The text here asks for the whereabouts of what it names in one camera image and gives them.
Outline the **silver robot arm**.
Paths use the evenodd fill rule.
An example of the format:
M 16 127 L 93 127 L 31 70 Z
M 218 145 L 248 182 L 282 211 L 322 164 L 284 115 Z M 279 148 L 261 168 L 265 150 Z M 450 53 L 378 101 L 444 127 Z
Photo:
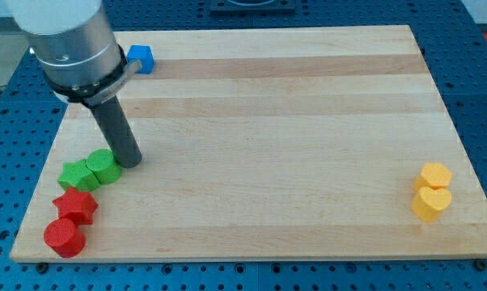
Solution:
M 106 103 L 142 68 L 116 42 L 102 0 L 7 0 L 14 20 L 66 102 Z

